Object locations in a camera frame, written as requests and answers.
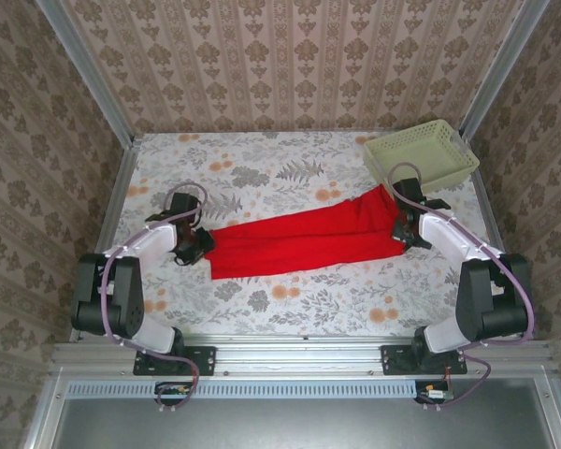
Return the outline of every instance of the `damask wallpaper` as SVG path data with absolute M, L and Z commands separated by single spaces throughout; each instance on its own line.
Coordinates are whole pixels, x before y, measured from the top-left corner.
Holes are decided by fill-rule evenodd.
M 523 0 L 64 0 L 136 133 L 457 127 Z
M 510 251 L 533 265 L 542 338 L 561 373 L 561 0 L 552 0 L 474 137 Z
M 33 1 L 0 0 L 0 448 L 33 415 L 69 335 L 76 260 L 93 248 L 122 149 Z

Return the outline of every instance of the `red towel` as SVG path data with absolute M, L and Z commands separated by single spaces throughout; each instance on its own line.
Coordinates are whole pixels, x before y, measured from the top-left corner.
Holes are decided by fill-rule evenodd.
M 379 186 L 336 206 L 212 231 L 212 279 L 282 274 L 403 254 L 395 201 Z

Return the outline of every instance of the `light green basket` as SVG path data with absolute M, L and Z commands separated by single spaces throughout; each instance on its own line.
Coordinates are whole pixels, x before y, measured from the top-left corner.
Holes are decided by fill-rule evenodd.
M 387 190 L 388 173 L 399 162 L 411 162 L 420 168 L 425 194 L 463 182 L 480 164 L 469 146 L 444 120 L 370 140 L 364 147 L 367 169 Z M 414 176 L 411 168 L 400 167 L 393 182 Z

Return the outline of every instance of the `leaf pattern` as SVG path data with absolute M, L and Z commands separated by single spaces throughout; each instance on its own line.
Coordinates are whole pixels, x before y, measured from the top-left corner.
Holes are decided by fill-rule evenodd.
M 160 211 L 167 189 L 196 175 L 211 198 L 202 218 L 210 229 L 359 196 L 374 187 L 361 142 L 381 134 L 147 135 L 116 240 Z M 186 192 L 201 196 L 193 187 Z M 471 181 L 433 195 L 485 238 Z M 1 252 L 0 259 L 6 263 Z M 208 261 L 180 268 L 171 256 L 144 275 L 143 286 L 150 313 L 183 332 L 410 336 L 453 314 L 458 276 L 435 250 L 413 248 L 391 259 L 214 282 Z

